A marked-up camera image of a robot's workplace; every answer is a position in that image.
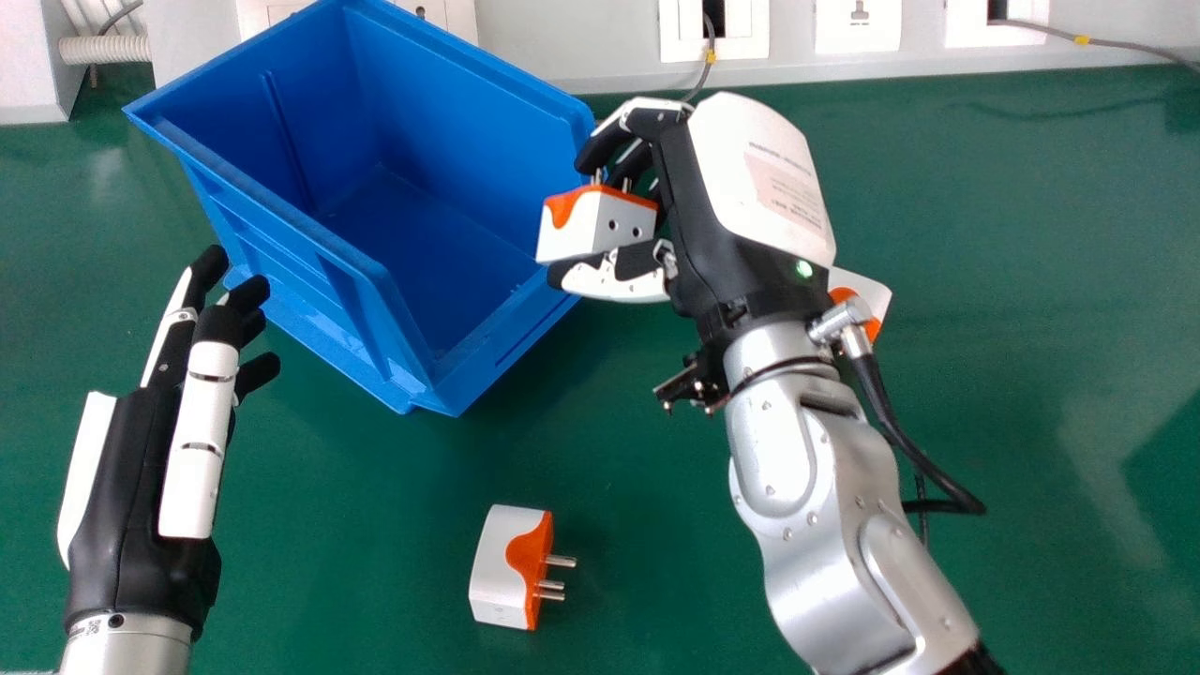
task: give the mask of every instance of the gray cable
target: gray cable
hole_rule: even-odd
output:
[[[1163,49],[1160,47],[1151,47],[1150,44],[1140,44],[1138,42],[1122,42],[1118,40],[1100,40],[1098,37],[1091,37],[1088,35],[1079,35],[1067,30],[1060,30],[1057,28],[1050,28],[1048,25],[1036,24],[1033,22],[1022,22],[1018,19],[992,19],[988,22],[988,25],[1010,25],[1014,28],[1025,28],[1028,30],[1036,30],[1044,32],[1046,35],[1052,35],[1055,37],[1061,37],[1063,40],[1070,40],[1076,42],[1084,40],[1082,46],[1096,44],[1097,47],[1114,47],[1117,49],[1130,49],[1133,52],[1145,52],[1146,54],[1153,54],[1156,56],[1162,56],[1168,61],[1175,61],[1176,64],[1188,68],[1189,71],[1200,74],[1200,65],[1194,61],[1183,58],[1182,55],[1171,52],[1170,49]]]
[[[700,82],[696,83],[696,86],[692,86],[691,91],[684,94],[683,98],[679,98],[679,101],[684,103],[691,101],[697,94],[700,94],[700,90],[704,88],[704,83],[708,80],[708,71],[713,70],[713,61],[709,58],[709,54],[716,52],[716,29],[713,28],[713,19],[708,18],[707,13],[703,14],[703,17],[704,30],[708,31],[708,50],[704,52],[704,70],[701,71]]]
[[[130,12],[140,7],[143,2],[145,2],[145,0],[133,0],[133,2],[130,2],[128,5],[118,10],[115,14],[108,17],[108,20],[100,25],[100,30],[96,31],[96,35],[104,35],[106,32],[108,32],[114,25],[116,25],[116,22],[130,16]]]

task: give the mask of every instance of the robotic hand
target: robotic hand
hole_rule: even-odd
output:
[[[58,527],[71,577],[64,675],[186,673],[216,601],[233,411],[280,371],[270,352],[238,365],[266,327],[265,279],[204,307],[228,265],[211,246],[184,270],[136,390],[88,395]]]
[[[650,198],[631,195],[652,166]],[[792,649],[821,675],[1002,673],[904,515],[984,506],[896,424],[871,352],[890,293],[832,267],[800,131],[730,92],[694,109],[632,98],[593,132],[576,169],[593,184],[546,201],[538,259],[556,287],[670,300],[695,321],[701,348],[655,395],[668,412],[679,400],[725,410],[733,506]],[[668,237],[656,234],[664,221]],[[900,501],[888,441],[840,382],[835,354],[913,464],[917,501]],[[925,477],[949,498],[924,498]]]

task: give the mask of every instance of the white and orange plug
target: white and orange plug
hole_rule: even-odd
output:
[[[566,599],[550,567],[575,567],[575,558],[550,552],[554,519],[548,510],[494,504],[487,512],[470,571],[475,621],[522,631],[538,628],[541,601]]]

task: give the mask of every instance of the blue storage box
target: blue storage box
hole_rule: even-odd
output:
[[[392,410],[461,414],[575,298],[534,262],[581,101],[383,0],[323,0],[131,103],[266,316]]]

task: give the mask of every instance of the green table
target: green table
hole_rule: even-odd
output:
[[[136,386],[212,240],[103,71],[64,126],[0,129],[0,667],[56,663],[54,526],[84,394]],[[991,507],[935,556],[1012,673],[1200,663],[1200,80],[1174,67],[751,90],[809,136],[839,261],[895,291],[908,431]],[[596,100],[600,113],[617,98]],[[803,671],[726,488],[724,426],[649,389],[665,306],[583,303],[461,419],[398,417],[276,329],[242,410],[193,671]],[[533,634],[479,626],[494,502],[576,555]]]

